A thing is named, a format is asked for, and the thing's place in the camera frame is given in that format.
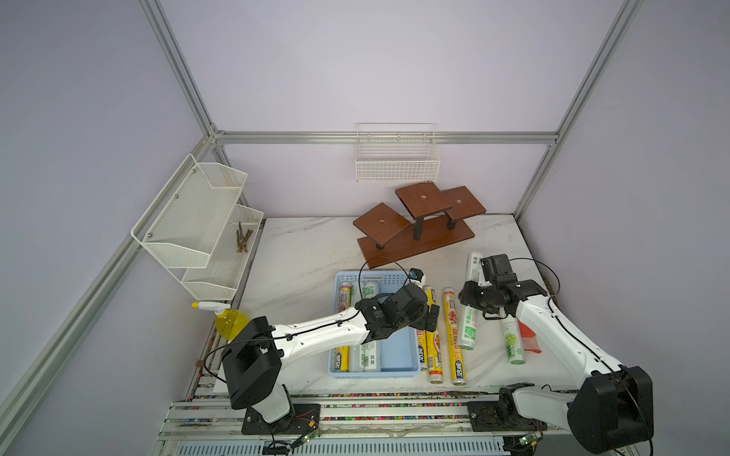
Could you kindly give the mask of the light blue plastic basket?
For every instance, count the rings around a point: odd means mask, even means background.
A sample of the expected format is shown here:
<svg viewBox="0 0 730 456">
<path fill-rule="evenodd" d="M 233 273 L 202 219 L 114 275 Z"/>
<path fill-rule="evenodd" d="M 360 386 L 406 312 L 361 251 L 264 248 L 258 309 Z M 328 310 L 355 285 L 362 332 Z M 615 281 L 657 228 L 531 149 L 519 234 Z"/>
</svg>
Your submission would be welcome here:
<svg viewBox="0 0 730 456">
<path fill-rule="evenodd" d="M 403 271 L 341 271 L 336 274 L 340 296 L 335 308 L 349 305 L 365 318 L 366 338 L 347 348 L 330 351 L 328 372 L 338 379 L 414 377 L 420 372 L 416 350 L 416 330 L 410 326 L 417 309 L 408 313 L 409 286 Z"/>
</svg>

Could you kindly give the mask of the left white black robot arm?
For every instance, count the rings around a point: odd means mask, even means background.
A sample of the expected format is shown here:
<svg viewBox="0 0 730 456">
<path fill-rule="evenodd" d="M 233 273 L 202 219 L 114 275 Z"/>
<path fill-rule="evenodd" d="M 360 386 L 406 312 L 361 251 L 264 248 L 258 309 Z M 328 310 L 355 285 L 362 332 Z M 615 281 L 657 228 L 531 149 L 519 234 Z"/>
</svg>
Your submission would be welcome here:
<svg viewBox="0 0 730 456">
<path fill-rule="evenodd" d="M 289 364 L 340 347 L 386 340 L 413 328 L 434 332 L 440 307 L 426 292 L 409 283 L 393 294 L 364 298 L 330 317 L 300 324 L 251 320 L 222 349 L 222 367 L 231 408 L 254 409 L 268 424 L 292 414 L 289 393 L 279 374 Z"/>
</svg>

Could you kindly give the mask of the white green wrap roll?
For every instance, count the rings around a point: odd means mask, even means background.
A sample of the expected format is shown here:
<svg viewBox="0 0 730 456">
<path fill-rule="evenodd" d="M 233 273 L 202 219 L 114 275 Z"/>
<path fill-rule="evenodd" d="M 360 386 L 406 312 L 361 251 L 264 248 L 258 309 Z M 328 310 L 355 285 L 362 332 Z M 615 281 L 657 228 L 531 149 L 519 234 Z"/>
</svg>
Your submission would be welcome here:
<svg viewBox="0 0 730 456">
<path fill-rule="evenodd" d="M 509 363 L 524 365 L 526 363 L 525 351 L 517 319 L 506 315 L 501 323 Z"/>
<path fill-rule="evenodd" d="M 352 287 L 352 294 L 351 294 L 351 306 L 355 307 L 355 304 L 357 302 L 360 302 L 361 300 L 361 294 L 359 290 L 359 285 L 357 283 L 353 283 Z M 363 372 L 363 363 L 362 363 L 362 348 L 359 343 L 352 345 L 349 348 L 349 361 L 348 361 L 348 372 Z"/>
<path fill-rule="evenodd" d="M 374 298 L 379 293 L 378 284 L 374 281 L 367 281 L 364 288 L 365 298 Z M 380 366 L 380 342 L 371 341 L 361 346 L 361 364 L 365 372 L 379 372 Z"/>
<path fill-rule="evenodd" d="M 470 252 L 467 263 L 467 281 L 474 281 L 478 286 L 484 287 L 487 281 L 483 274 L 481 265 L 482 255 L 479 252 Z M 467 306 L 462 298 L 459 299 L 459 334 L 458 347 L 471 351 L 475 348 L 477 335 L 477 309 Z"/>
</svg>

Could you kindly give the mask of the white mesh two-tier shelf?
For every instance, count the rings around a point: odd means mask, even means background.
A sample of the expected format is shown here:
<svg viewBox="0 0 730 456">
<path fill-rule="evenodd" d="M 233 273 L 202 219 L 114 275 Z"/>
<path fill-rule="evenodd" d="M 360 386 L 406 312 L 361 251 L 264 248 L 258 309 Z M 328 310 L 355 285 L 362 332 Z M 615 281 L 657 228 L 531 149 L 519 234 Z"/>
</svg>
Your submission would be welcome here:
<svg viewBox="0 0 730 456">
<path fill-rule="evenodd" d="M 188 155 L 130 231 L 195 300 L 235 298 L 264 219 L 243 203 L 247 174 Z M 247 253 L 236 230 L 254 231 Z"/>
</svg>

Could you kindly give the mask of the aluminium rail base frame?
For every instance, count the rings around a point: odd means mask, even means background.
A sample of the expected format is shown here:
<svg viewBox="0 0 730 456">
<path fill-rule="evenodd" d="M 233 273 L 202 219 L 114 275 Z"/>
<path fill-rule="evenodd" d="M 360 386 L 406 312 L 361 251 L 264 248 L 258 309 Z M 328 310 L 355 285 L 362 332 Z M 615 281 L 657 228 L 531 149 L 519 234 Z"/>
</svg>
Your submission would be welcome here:
<svg viewBox="0 0 730 456">
<path fill-rule="evenodd" d="M 467 403 L 497 401 L 476 391 L 300 395 L 321 405 L 319 425 L 304 435 L 242 435 L 246 410 L 211 396 L 176 402 L 163 422 L 156 455 L 532 455 L 546 431 L 474 432 Z"/>
</svg>

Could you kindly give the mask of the red rubber glove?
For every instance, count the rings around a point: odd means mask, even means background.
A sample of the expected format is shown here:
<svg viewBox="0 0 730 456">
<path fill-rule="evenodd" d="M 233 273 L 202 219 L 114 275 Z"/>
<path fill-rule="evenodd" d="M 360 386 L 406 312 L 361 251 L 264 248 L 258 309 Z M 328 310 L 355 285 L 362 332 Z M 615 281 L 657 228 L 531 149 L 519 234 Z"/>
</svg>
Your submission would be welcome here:
<svg viewBox="0 0 730 456">
<path fill-rule="evenodd" d="M 536 333 L 521 321 L 518 322 L 518 328 L 524 351 L 530 353 L 542 353 Z"/>
</svg>

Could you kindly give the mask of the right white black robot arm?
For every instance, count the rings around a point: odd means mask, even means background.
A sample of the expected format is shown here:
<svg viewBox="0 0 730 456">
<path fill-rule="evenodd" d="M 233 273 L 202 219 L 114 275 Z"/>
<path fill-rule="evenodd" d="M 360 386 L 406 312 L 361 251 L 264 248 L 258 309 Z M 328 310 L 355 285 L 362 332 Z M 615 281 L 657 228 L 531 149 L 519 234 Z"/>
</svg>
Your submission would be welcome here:
<svg viewBox="0 0 730 456">
<path fill-rule="evenodd" d="M 498 415 L 570 431 L 593 454 L 619 450 L 654 437 L 653 384 L 640 367 L 628 367 L 593 343 L 533 279 L 519 279 L 505 254 L 470 254 L 461 304 L 490 320 L 525 324 L 563 365 L 575 385 L 557 393 L 517 383 L 500 389 Z"/>
</svg>

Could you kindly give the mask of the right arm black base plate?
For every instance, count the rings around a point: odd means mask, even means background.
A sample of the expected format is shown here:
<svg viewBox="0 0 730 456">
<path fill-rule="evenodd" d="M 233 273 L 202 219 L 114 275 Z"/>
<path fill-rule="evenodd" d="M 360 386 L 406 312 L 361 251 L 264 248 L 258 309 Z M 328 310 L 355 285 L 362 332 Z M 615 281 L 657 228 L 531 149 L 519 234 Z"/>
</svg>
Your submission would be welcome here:
<svg viewBox="0 0 730 456">
<path fill-rule="evenodd" d="M 468 418 L 474 432 L 546 431 L 540 421 L 522 417 L 500 401 L 471 401 L 467 403 Z"/>
</svg>

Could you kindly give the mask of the brown sticks in shelf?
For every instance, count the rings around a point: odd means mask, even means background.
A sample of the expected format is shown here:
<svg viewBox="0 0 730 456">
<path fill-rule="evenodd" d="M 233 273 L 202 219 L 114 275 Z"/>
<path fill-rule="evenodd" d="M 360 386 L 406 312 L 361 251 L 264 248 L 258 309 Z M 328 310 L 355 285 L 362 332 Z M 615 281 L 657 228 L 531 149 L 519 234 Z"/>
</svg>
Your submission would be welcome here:
<svg viewBox="0 0 730 456">
<path fill-rule="evenodd" d="M 245 228 L 243 224 L 240 222 L 238 224 L 238 228 L 236 230 L 236 239 L 237 239 L 237 252 L 238 253 L 247 253 L 248 252 L 248 243 L 253 236 L 254 231 L 250 228 Z"/>
</svg>

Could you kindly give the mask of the brown wooden tiered stand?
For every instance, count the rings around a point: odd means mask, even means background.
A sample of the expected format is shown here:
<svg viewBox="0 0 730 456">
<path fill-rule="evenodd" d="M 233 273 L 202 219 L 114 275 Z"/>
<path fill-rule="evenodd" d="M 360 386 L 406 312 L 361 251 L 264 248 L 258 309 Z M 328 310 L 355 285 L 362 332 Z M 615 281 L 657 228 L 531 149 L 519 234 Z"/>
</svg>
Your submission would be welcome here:
<svg viewBox="0 0 730 456">
<path fill-rule="evenodd" d="M 466 186 L 441 190 L 433 182 L 420 182 L 395 195 L 407 216 L 380 203 L 354 220 L 363 233 L 357 244 L 371 269 L 472 239 L 467 220 L 487 213 Z"/>
</svg>

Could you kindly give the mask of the yellow spray bottle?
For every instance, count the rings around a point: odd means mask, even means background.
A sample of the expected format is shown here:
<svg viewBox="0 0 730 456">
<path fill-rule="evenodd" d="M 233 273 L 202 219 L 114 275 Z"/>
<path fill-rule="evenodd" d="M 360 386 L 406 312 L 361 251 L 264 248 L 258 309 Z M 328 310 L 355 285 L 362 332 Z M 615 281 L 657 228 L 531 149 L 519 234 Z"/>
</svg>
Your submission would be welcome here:
<svg viewBox="0 0 730 456">
<path fill-rule="evenodd" d="M 249 318 L 244 313 L 233 309 L 228 303 L 199 301 L 193 302 L 192 307 L 216 315 L 216 330 L 228 342 L 232 342 L 249 323 Z"/>
</svg>

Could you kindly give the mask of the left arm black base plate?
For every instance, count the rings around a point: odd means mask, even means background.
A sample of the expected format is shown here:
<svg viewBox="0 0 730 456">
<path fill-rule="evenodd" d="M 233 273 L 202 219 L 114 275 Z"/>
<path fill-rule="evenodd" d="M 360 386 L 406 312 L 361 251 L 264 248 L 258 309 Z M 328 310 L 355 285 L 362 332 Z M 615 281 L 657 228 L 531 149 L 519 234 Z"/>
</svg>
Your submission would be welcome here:
<svg viewBox="0 0 730 456">
<path fill-rule="evenodd" d="M 266 422 L 262 415 L 249 408 L 245 412 L 242 435 L 304 435 L 313 431 L 321 419 L 321 405 L 314 403 L 293 404 L 290 412 L 272 423 Z"/>
</svg>

